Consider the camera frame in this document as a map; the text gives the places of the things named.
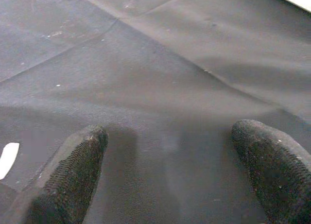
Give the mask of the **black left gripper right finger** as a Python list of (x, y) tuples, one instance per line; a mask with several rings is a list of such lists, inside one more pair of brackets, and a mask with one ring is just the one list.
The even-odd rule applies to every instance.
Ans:
[(268, 223), (309, 224), (311, 155), (290, 135), (255, 120), (237, 121), (231, 136)]

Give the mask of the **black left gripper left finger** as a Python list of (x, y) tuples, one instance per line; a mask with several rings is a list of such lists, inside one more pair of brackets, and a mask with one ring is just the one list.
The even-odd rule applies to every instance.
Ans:
[(104, 127), (89, 125), (70, 135), (20, 191), (6, 188), (2, 224), (81, 224), (101, 175), (108, 146)]

